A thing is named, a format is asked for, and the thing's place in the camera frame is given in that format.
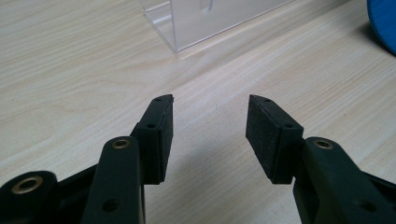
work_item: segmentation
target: brass insert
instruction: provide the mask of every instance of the brass insert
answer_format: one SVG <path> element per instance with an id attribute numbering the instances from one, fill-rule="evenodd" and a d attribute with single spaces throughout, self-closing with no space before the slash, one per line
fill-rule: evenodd
<path id="1" fill-rule="evenodd" d="M 12 188 L 14 194 L 24 194 L 37 189 L 43 183 L 43 178 L 39 175 L 27 177 Z"/>
<path id="2" fill-rule="evenodd" d="M 323 149 L 332 149 L 332 143 L 323 139 L 315 140 L 314 145 Z"/>
<path id="3" fill-rule="evenodd" d="M 115 149 L 121 149 L 121 148 L 125 148 L 128 147 L 129 145 L 131 145 L 131 142 L 127 139 L 120 139 L 118 141 L 113 142 L 113 147 Z"/>

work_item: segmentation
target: blue cloth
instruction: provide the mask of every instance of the blue cloth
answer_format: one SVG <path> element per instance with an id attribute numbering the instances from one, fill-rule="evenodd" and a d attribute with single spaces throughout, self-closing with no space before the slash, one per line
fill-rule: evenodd
<path id="1" fill-rule="evenodd" d="M 376 35 L 396 55 L 396 0 L 367 0 L 367 10 Z"/>

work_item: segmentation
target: clear acrylic box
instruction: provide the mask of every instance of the clear acrylic box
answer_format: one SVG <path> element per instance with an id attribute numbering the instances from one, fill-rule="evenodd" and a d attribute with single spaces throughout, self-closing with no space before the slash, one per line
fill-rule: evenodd
<path id="1" fill-rule="evenodd" d="M 141 0 L 146 16 L 174 51 L 293 0 Z"/>

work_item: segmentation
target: screw hole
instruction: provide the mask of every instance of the screw hole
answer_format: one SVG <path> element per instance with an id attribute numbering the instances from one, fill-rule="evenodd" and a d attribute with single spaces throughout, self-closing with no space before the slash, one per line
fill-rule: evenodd
<path id="1" fill-rule="evenodd" d="M 323 149 L 332 149 L 332 144 L 325 140 L 316 140 L 314 141 L 315 146 L 323 148 Z"/>
<path id="2" fill-rule="evenodd" d="M 43 178 L 39 175 L 34 175 L 18 182 L 11 191 L 14 194 L 24 194 L 37 189 L 42 183 Z"/>
<path id="3" fill-rule="evenodd" d="M 116 149 L 125 148 L 128 147 L 129 145 L 131 145 L 131 142 L 125 139 L 121 139 L 113 143 L 113 147 Z"/>
<path id="4" fill-rule="evenodd" d="M 120 207 L 120 200 L 109 199 L 103 203 L 102 209 L 105 212 L 111 213 L 116 211 Z"/>
<path id="5" fill-rule="evenodd" d="M 376 206 L 364 199 L 358 199 L 355 201 L 355 204 L 359 206 L 360 208 L 366 210 L 367 212 L 375 212 L 376 211 Z"/>

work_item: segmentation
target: wooden table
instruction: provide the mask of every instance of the wooden table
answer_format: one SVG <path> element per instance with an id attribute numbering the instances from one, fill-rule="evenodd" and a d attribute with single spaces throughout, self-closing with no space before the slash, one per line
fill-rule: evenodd
<path id="1" fill-rule="evenodd" d="M 0 2 L 1 185 L 97 163 L 166 93 L 175 137 L 148 223 L 300 223 L 292 186 L 270 183 L 245 138 L 250 94 L 396 182 L 396 58 L 365 1 L 296 0 L 180 53 L 137 0 Z"/>

